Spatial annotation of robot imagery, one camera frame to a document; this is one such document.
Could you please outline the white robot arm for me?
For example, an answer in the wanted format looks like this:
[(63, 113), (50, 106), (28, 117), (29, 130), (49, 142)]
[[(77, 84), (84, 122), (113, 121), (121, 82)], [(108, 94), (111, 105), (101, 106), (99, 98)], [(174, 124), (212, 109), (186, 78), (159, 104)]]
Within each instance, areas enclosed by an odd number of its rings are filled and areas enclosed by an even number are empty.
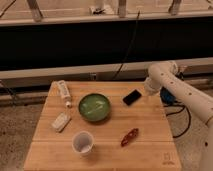
[(213, 97), (176, 77), (179, 67), (175, 61), (151, 64), (144, 88), (149, 95), (162, 87), (185, 104), (208, 127), (198, 171), (213, 171)]

